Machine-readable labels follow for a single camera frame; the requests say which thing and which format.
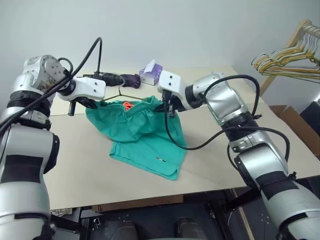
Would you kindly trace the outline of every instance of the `tissue box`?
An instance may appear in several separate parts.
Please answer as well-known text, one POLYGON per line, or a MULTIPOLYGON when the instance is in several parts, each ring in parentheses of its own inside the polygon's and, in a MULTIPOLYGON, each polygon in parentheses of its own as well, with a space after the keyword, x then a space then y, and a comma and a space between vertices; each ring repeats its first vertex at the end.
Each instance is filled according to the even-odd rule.
POLYGON ((154 86, 158 83, 161 72, 162 66, 156 64, 156 60, 153 59, 144 69, 139 71, 139 76, 142 83, 154 86))

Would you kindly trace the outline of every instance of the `white wall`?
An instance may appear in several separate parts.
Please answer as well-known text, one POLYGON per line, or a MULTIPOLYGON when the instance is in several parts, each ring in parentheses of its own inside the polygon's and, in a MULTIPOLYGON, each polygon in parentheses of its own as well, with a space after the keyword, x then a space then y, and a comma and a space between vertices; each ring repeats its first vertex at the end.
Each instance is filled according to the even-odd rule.
MULTIPOLYGON (((0 0, 0 110, 25 59, 50 54, 77 65, 97 36, 104 71, 156 58, 171 68, 232 65, 262 80, 251 60, 284 46, 299 21, 320 25, 319 9, 319 0, 0 0)), ((96 61, 94 54, 85 69, 96 61)), ((306 101, 301 88, 310 99, 317 89, 281 88, 288 91, 266 93, 268 103, 295 105, 306 101)))

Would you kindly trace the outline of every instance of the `green fabric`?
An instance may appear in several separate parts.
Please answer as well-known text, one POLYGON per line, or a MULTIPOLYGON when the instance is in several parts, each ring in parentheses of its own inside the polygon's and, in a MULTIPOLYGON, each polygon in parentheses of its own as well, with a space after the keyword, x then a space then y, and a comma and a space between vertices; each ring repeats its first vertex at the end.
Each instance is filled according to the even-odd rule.
MULTIPOLYGON (((97 102, 97 109, 85 110, 88 120, 113 140, 110 157, 169 180, 178 178, 186 150, 168 137, 163 112, 153 110, 161 101, 154 96, 131 101, 125 111, 123 101, 97 102)), ((186 145, 178 115, 168 119, 173 138, 186 145)))

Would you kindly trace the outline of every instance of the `purple tissue box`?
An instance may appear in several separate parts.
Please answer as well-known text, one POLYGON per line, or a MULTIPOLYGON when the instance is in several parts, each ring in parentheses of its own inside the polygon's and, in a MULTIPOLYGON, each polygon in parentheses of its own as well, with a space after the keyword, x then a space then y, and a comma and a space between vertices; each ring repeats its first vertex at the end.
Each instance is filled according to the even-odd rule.
POLYGON ((139 76, 142 83, 154 86, 158 83, 161 72, 162 66, 156 64, 156 60, 153 59, 144 69, 139 71, 139 76))

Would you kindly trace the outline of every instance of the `white table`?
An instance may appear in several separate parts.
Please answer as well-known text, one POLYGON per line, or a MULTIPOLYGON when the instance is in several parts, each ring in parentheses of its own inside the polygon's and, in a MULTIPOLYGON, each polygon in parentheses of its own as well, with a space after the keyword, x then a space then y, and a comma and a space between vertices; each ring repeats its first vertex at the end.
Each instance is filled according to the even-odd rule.
MULTIPOLYGON (((231 67, 173 69, 186 82, 212 72, 224 72, 226 76, 237 74, 231 67)), ((253 107, 255 93, 243 80, 230 81, 248 104, 253 107)), ((107 88, 107 97, 116 95, 116 87, 107 88)), ((141 89, 121 88, 126 95, 147 97, 157 93, 156 87, 141 85, 141 89)), ((107 204, 159 196, 221 190, 245 186, 239 173, 228 161, 228 139, 222 135, 201 150, 188 151, 176 181, 167 180, 109 157, 112 142, 101 134, 86 118, 84 108, 77 106, 76 115, 67 116, 69 103, 56 98, 51 109, 51 131, 60 138, 57 164, 44 179, 47 185, 50 208, 73 208, 107 204)), ((260 99, 257 113, 262 127, 273 128, 287 135, 291 142, 290 172, 298 178, 319 175, 320 162, 294 134, 294 132, 260 99)), ((179 117, 188 146, 197 146, 220 130, 207 107, 180 112, 179 117)), ((284 141, 270 134, 281 151, 284 141)))

